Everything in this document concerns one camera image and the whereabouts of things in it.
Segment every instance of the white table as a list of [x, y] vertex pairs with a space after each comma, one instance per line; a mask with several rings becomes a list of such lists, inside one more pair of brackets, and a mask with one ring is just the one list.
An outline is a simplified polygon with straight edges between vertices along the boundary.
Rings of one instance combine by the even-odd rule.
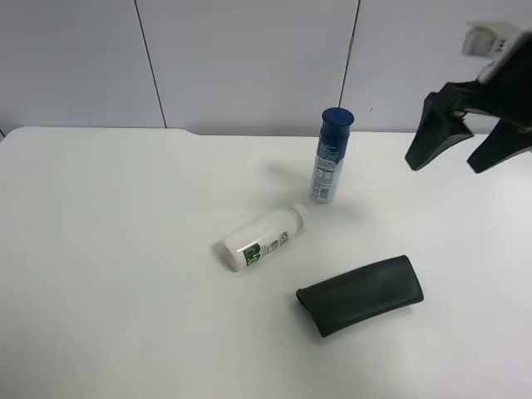
[[[532, 156], [481, 138], [424, 170], [354, 133], [337, 198], [316, 138], [23, 128], [0, 145], [0, 397], [532, 396]], [[234, 273], [217, 240], [301, 202], [312, 228]], [[425, 301], [320, 338], [295, 291], [406, 254]]]

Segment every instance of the white wall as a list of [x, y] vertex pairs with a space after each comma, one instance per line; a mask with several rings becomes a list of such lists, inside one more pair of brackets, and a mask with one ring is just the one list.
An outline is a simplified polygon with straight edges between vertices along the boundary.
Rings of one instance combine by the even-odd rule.
[[474, 80], [487, 62], [461, 55], [473, 20], [532, 26], [532, 1], [362, 0], [342, 102], [355, 128], [414, 131], [429, 92]]
[[4, 0], [0, 128], [163, 122], [133, 0]]
[[139, 0], [168, 127], [317, 135], [356, 0]]
[[[337, 105], [357, 0], [138, 0], [168, 127], [317, 135]], [[425, 96], [474, 79], [466, 22], [532, 25], [530, 0], [362, 0], [343, 106], [413, 131]], [[0, 128], [163, 127], [134, 0], [6, 0]]]

